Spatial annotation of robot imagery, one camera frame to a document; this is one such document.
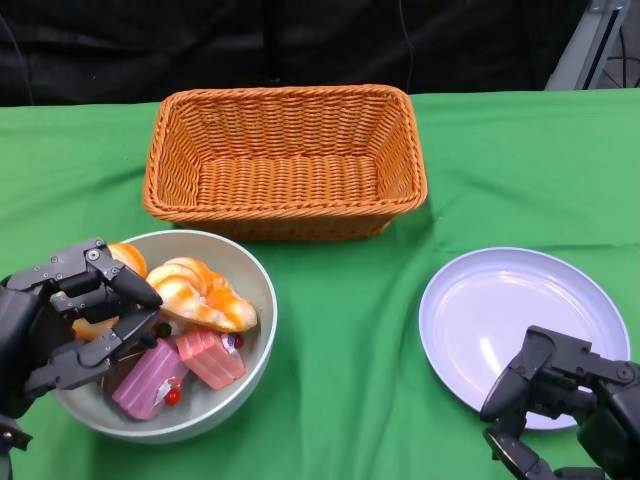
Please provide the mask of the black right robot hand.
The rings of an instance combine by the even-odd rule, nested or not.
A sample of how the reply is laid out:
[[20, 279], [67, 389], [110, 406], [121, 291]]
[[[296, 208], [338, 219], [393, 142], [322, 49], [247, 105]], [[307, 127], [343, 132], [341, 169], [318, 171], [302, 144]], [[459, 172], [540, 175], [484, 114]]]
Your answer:
[[[569, 415], [592, 467], [552, 469], [520, 439], [528, 413]], [[517, 479], [636, 479], [639, 366], [592, 352], [589, 342], [531, 326], [480, 410], [492, 457]]]

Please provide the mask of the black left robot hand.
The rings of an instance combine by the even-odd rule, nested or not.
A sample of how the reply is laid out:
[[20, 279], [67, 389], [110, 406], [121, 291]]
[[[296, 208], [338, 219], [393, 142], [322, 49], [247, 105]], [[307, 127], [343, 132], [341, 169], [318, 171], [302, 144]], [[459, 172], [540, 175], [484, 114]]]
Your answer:
[[1, 413], [18, 419], [51, 390], [103, 377], [137, 343], [154, 345], [162, 299], [105, 241], [54, 253], [1, 283]]

